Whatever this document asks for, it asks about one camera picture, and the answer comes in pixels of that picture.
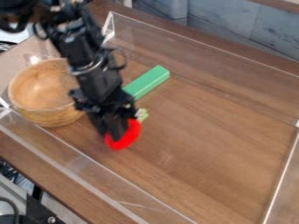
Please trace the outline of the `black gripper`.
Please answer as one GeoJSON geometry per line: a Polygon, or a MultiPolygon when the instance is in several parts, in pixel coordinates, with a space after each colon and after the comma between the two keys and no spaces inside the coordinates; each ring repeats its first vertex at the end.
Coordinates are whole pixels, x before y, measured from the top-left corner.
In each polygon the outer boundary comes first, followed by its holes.
{"type": "Polygon", "coordinates": [[[126,117],[136,116],[134,97],[122,89],[117,68],[70,69],[78,87],[69,90],[77,110],[88,113],[88,119],[98,134],[109,133],[118,141],[128,130],[126,117]]]}

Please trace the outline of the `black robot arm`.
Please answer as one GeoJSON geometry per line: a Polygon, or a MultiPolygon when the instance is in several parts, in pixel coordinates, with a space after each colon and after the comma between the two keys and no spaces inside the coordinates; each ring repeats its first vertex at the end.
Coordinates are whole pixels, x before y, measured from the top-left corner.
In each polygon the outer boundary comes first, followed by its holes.
{"type": "Polygon", "coordinates": [[[0,0],[0,30],[32,32],[49,40],[66,60],[78,87],[69,91],[77,110],[88,114],[104,140],[129,144],[140,134],[134,97],[122,89],[113,49],[88,10],[92,0],[0,0]]]}

